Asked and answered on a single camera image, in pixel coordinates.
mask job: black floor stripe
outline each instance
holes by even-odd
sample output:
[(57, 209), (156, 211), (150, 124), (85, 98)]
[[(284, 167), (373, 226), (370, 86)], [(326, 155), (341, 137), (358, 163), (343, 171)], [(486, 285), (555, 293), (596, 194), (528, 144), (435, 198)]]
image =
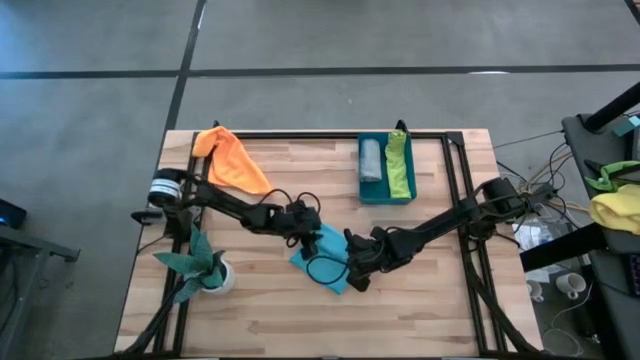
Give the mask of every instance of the black floor stripe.
[(476, 73), (544, 74), (597, 73), (640, 71), (640, 64), (608, 65), (519, 65), (519, 66), (407, 66), (407, 67), (325, 67), (325, 68), (264, 68), (264, 69), (202, 69), (189, 70), (195, 49), (195, 34), (189, 36), (181, 70), (132, 71), (60, 71), (60, 72), (0, 72), (0, 79), (107, 79), (107, 78), (169, 78), (178, 77), (184, 86), (187, 78), (236, 77), (304, 77), (358, 75), (446, 75)]
[(122, 70), (122, 71), (18, 71), (0, 72), (0, 79), (128, 79), (178, 77), (179, 70)]
[(182, 57), (182, 65), (180, 65), (180, 75), (176, 81), (176, 87), (171, 97), (171, 105), (169, 106), (169, 114), (167, 115), (167, 121), (164, 124), (164, 131), (173, 130), (176, 128), (178, 122), (178, 114), (180, 112), (180, 105), (182, 104), (182, 97), (184, 96), (184, 89), (187, 86), (187, 78), (189, 76), (189, 68), (191, 67), (191, 60), (193, 59), (193, 53), (196, 47), (196, 41), (198, 40), (198, 33), (200, 32), (200, 21), (204, 15), (204, 7), (207, 0), (198, 0), (196, 10), (193, 14), (193, 20), (191, 21), (191, 30), (189, 30), (189, 38), (187, 40), (187, 46), (184, 49), (184, 55)]
[(640, 64), (210, 69), (191, 70), (189, 72), (189, 77), (235, 78), (286, 76), (442, 75), (475, 73), (534, 74), (620, 71), (640, 71)]

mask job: potted plant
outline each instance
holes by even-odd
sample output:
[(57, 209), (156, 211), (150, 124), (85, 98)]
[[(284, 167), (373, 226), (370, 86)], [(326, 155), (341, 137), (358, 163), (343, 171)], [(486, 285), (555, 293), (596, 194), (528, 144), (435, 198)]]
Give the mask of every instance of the potted plant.
[(176, 253), (153, 254), (160, 262), (182, 274), (184, 287), (173, 298), (181, 303), (199, 290), (211, 294), (225, 294), (235, 282), (235, 273), (231, 265), (222, 259), (224, 250), (213, 252), (206, 232), (191, 226), (190, 255)]

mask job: wooden table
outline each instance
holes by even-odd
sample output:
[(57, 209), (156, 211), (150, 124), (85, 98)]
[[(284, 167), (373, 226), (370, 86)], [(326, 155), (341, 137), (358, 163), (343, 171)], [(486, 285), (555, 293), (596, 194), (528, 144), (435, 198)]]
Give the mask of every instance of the wooden table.
[[(473, 183), (497, 177), (487, 130), (462, 130)], [(193, 131), (167, 133), (159, 167), (186, 169)], [(292, 195), (315, 193), (321, 218), (337, 229), (368, 235), (379, 226), (412, 227), (447, 210), (450, 192), (439, 141), (413, 139), (418, 198), (407, 206), (363, 206), (358, 201), (357, 141), (243, 140), (274, 187)], [(462, 177), (456, 162), (461, 197)], [(226, 188), (247, 201), (248, 196)], [(270, 198), (284, 204), (281, 195)], [(144, 229), (140, 246), (159, 237), (162, 225)], [(189, 305), (183, 356), (409, 357), (477, 355), (456, 232), (428, 244), (411, 264), (372, 276), (365, 293), (341, 296), (314, 283), (289, 264), (295, 250), (282, 238), (254, 235), (213, 210), (203, 215), (214, 249), (226, 249), (237, 281), (222, 297), (197, 294)], [(511, 234), (507, 226), (500, 231)], [(487, 243), (498, 301), (514, 325), (537, 348), (540, 336), (516, 247)], [(157, 310), (166, 268), (152, 253), (170, 251), (163, 240), (137, 257), (116, 350), (126, 348)], [(171, 345), (174, 306), (167, 337)], [(493, 344), (488, 311), (487, 337)]]

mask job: teal towel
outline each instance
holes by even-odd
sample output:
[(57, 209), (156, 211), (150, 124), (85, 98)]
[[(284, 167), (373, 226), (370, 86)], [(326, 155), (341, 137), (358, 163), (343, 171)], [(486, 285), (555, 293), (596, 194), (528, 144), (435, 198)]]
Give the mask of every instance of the teal towel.
[[(318, 255), (329, 256), (332, 259), (346, 263), (347, 240), (344, 238), (344, 235), (331, 226), (325, 224), (322, 224), (318, 233), (322, 234), (322, 237), (316, 241), (316, 245), (318, 246)], [(289, 262), (302, 269), (305, 274), (309, 275), (309, 273), (307, 273), (307, 263), (309, 261), (302, 259), (300, 251), (297, 251), (291, 259), (289, 259)], [(320, 258), (313, 261), (309, 267), (309, 271), (313, 274), (314, 278), (320, 281), (332, 281), (344, 271), (344, 267), (345, 265), (343, 264)], [(344, 275), (342, 275), (338, 281), (324, 286), (340, 295), (347, 288), (347, 275), (349, 275), (349, 270), (345, 271)]]

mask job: gray floor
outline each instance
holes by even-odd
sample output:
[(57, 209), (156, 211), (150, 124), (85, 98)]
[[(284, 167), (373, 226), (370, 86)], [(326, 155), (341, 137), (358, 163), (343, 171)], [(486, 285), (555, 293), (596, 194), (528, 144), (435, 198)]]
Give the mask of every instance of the gray floor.
[[(0, 71), (176, 70), (195, 3), (0, 0)], [(192, 68), (640, 62), (640, 28), (622, 0), (390, 4), (210, 0)], [(639, 75), (190, 79), (176, 128), (379, 128), (402, 118), (489, 128), (501, 144), (559, 130), (562, 117), (597, 109)], [(17, 358), (111, 352), (140, 231), (129, 213), (145, 204), (175, 84), (0, 81), (0, 198), (28, 209), (28, 231), (82, 248), (73, 266), (51, 263)], [(562, 141), (496, 155), (529, 174)], [(575, 166), (563, 173), (562, 195), (586, 205)]]

